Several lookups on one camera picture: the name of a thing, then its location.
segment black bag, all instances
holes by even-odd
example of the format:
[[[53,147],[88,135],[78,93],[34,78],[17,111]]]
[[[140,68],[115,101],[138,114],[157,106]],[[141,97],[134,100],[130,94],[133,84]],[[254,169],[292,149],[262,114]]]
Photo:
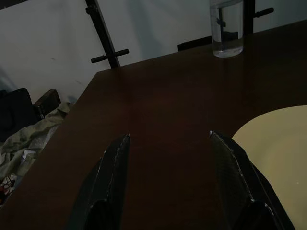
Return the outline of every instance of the black bag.
[[[37,121],[27,89],[15,90],[0,98],[1,142],[5,142],[10,135]]]

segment crumpled cloth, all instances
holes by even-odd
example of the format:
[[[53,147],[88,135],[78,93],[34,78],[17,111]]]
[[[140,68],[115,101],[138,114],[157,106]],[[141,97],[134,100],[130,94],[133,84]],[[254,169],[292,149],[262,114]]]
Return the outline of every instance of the crumpled cloth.
[[[24,151],[31,150],[30,145],[42,136],[48,136],[50,129],[63,122],[65,116],[70,111],[69,103],[61,103],[57,109],[45,116],[45,118],[34,125],[27,126],[11,135],[4,143],[0,144],[0,180],[14,173],[24,176],[35,159],[38,157],[44,144],[35,148],[35,153],[26,154]]]

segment dark wooden table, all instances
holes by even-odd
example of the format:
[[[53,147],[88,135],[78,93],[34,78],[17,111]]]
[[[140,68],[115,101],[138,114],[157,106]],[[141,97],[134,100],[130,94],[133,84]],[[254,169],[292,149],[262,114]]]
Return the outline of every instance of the dark wooden table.
[[[307,104],[306,41],[305,21],[248,36],[234,58],[203,46],[97,73],[0,228],[64,229],[86,175],[131,133],[122,229],[221,229],[209,130],[232,136],[260,114]]]

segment water bottle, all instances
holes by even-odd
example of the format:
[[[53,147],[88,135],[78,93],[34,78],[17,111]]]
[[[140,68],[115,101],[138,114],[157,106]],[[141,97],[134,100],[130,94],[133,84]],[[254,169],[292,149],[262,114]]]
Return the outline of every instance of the water bottle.
[[[228,58],[243,51],[243,0],[210,0],[213,54]]]

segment cream-colored plate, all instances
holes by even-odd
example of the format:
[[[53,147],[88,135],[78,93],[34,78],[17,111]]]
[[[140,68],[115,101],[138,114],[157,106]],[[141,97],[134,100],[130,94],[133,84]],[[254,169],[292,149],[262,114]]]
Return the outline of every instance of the cream-colored plate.
[[[297,230],[307,230],[307,105],[263,114],[233,136],[269,180]]]

